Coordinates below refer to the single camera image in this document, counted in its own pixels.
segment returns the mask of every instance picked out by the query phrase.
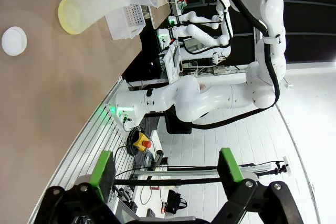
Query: black bag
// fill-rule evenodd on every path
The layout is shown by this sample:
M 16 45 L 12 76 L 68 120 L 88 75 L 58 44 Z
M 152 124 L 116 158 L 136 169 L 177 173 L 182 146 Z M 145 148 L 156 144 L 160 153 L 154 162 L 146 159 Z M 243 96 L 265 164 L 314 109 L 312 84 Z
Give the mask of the black bag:
M 187 206 L 188 206 L 187 201 L 181 198 L 181 194 L 178 194 L 173 190 L 169 190 L 166 212 L 176 214 L 176 211 L 178 211 L 179 209 L 184 209 Z

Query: perforated tray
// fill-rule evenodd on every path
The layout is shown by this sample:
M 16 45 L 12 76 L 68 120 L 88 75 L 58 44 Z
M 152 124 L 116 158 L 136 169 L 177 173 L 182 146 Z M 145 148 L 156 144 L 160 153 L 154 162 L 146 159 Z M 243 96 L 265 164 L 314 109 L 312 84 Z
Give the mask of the perforated tray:
M 140 5 L 130 5 L 116 9 L 105 16 L 112 39 L 134 38 L 146 23 Z

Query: bolt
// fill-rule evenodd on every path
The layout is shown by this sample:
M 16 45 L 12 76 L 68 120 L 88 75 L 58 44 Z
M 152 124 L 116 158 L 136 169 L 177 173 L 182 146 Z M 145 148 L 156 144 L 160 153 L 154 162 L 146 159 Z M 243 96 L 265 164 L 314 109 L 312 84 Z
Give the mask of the bolt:
M 251 181 L 248 181 L 248 182 L 245 183 L 245 186 L 251 188 L 251 187 L 253 187 L 253 183 Z
M 281 185 L 280 185 L 280 184 L 275 184 L 275 185 L 274 185 L 274 188 L 275 188 L 276 190 L 280 190 L 280 189 L 281 189 Z
M 86 186 L 81 186 L 81 187 L 80 187 L 80 190 L 81 190 L 81 191 L 87 191 L 88 188 L 87 188 Z

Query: white cap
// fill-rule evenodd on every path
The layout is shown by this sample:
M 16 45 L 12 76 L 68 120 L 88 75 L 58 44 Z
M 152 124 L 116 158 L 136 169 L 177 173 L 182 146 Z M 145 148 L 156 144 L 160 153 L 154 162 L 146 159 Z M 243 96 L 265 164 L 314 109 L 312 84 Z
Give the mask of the white cap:
M 26 49 L 27 36 L 20 27 L 13 26 L 4 32 L 1 44 L 6 54 L 17 56 Z

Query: red object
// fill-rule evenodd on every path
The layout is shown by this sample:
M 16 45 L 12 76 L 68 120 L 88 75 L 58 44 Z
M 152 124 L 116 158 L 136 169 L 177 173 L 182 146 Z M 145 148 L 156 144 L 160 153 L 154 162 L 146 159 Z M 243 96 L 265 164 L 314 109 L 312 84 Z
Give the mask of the red object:
M 142 146 L 144 146 L 146 148 L 150 148 L 152 146 L 152 143 L 150 141 L 143 141 Z

